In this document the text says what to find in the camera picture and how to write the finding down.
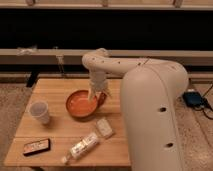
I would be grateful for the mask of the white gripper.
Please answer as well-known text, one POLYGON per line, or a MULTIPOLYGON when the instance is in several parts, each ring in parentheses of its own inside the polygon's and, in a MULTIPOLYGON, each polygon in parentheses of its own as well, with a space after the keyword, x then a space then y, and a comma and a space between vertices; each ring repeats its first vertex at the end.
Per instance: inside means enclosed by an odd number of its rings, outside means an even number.
POLYGON ((107 98, 105 91, 108 89, 106 73, 103 71, 91 71, 89 76, 91 89, 88 93, 88 100, 92 100, 95 97, 95 92, 101 92, 99 94, 99 101, 104 102, 107 98))

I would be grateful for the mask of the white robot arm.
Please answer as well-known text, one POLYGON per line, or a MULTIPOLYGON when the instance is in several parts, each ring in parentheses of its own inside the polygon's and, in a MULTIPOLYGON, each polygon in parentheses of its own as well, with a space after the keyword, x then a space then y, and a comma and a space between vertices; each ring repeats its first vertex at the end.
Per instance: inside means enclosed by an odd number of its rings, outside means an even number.
POLYGON ((186 171, 174 101, 188 86, 178 62, 150 58, 112 58, 103 49, 83 55, 90 94, 108 93, 106 75, 122 77, 120 108, 132 171, 186 171))

